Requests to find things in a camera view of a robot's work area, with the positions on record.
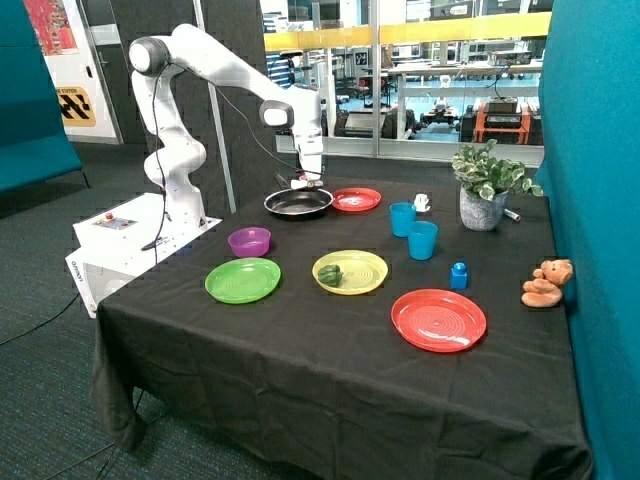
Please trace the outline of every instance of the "black frying pan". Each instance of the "black frying pan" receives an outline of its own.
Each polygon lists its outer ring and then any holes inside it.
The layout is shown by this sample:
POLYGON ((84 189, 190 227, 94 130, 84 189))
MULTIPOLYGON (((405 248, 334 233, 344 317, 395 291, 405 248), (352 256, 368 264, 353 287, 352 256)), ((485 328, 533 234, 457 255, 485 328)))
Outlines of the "black frying pan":
POLYGON ((269 195, 264 206, 271 213, 284 218, 307 218, 321 215, 333 202, 333 195, 320 188, 288 188, 287 181, 275 174, 278 184, 286 189, 269 195))

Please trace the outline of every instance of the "blue plastic cup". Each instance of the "blue plastic cup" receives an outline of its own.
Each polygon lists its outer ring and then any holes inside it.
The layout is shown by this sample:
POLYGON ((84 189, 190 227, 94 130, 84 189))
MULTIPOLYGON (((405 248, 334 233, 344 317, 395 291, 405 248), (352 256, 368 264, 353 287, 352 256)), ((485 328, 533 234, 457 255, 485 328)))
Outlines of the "blue plastic cup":
POLYGON ((409 255, 415 260, 428 260, 436 245, 438 226, 431 222, 413 222, 409 225, 409 255))
POLYGON ((396 237, 409 235, 409 225, 416 221, 416 206, 409 202, 394 203, 391 210, 391 231, 396 237))

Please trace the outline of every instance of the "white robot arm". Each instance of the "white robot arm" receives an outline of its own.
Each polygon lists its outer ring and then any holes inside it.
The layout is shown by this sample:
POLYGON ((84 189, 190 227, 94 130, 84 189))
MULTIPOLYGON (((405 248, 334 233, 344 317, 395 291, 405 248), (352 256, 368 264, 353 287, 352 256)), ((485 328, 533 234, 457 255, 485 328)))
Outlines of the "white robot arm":
POLYGON ((293 85, 283 89, 249 66, 210 35, 193 25, 180 25, 171 36, 144 37, 132 43, 133 92, 147 129, 164 147, 145 161, 145 172, 167 194, 167 214, 174 225, 202 226, 204 207, 188 174, 199 168, 206 152, 182 123, 170 88, 186 71, 215 86, 240 87, 264 100, 265 125, 290 128, 300 164, 310 184, 321 185, 322 128, 317 91, 293 85))

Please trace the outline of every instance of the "teal wall panel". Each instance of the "teal wall panel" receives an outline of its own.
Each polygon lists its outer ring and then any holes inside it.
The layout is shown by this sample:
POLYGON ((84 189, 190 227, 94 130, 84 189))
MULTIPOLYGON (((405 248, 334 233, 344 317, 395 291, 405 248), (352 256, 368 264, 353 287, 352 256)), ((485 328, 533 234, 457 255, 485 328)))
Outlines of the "teal wall panel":
POLYGON ((555 2, 541 82, 545 160, 596 478, 637 478, 640 456, 640 41, 623 2, 555 2))
POLYGON ((22 0, 5 0, 0 28, 0 192, 80 170, 58 96, 22 0))

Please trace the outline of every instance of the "red plate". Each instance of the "red plate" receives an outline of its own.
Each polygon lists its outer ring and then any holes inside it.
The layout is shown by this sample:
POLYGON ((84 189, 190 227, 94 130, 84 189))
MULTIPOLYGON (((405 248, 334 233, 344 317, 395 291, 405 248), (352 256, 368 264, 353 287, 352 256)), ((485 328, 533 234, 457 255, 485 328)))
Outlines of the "red plate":
POLYGON ((333 206, 345 212, 363 212, 375 208, 381 198, 370 188, 343 188, 333 193, 333 206))
POLYGON ((458 352, 476 343, 487 320, 475 303, 446 290, 414 290, 391 308, 400 335, 416 347, 431 352, 458 352))

